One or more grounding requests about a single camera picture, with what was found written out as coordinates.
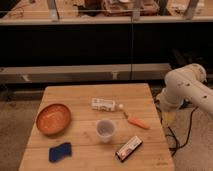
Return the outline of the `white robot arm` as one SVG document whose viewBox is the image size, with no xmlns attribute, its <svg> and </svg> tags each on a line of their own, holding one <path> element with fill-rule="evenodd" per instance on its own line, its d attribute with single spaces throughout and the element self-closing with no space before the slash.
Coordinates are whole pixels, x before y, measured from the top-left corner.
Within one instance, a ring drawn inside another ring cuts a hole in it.
<svg viewBox="0 0 213 171">
<path fill-rule="evenodd" d="M 206 78 L 206 70 L 196 63 L 169 71 L 159 94 L 160 108 L 176 110 L 186 99 L 213 118 L 213 90 L 203 84 Z"/>
</svg>

